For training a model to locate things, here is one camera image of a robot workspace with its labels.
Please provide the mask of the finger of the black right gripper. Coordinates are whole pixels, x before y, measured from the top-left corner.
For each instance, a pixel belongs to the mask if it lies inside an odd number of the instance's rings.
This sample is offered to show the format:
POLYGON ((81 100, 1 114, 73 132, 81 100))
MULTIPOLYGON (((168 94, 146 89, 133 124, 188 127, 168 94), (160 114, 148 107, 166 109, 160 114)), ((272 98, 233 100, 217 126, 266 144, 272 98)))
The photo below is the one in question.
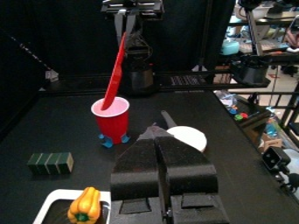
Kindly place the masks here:
POLYGON ((125 21, 125 37, 129 38, 136 25, 136 14, 130 14, 126 16, 125 21))
POLYGON ((120 10, 114 15, 114 28, 116 28, 116 41, 121 42, 122 34, 125 31, 126 12, 120 10))

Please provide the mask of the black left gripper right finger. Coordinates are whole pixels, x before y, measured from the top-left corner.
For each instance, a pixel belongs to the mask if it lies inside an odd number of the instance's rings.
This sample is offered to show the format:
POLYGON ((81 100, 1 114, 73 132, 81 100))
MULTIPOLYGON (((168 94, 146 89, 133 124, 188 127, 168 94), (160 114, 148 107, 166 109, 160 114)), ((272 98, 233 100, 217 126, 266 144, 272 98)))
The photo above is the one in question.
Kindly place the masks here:
POLYGON ((217 193, 217 173, 202 153, 164 129, 153 131, 162 197, 185 193, 217 193))

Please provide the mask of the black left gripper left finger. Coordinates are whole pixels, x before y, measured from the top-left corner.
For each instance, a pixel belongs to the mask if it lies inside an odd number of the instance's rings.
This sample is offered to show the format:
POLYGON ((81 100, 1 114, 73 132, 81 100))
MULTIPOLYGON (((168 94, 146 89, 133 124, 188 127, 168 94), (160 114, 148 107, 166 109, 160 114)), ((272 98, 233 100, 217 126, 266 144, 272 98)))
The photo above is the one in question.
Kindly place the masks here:
POLYGON ((158 195, 154 153, 157 126, 149 126, 116 160, 110 173, 112 200, 134 200, 158 195))

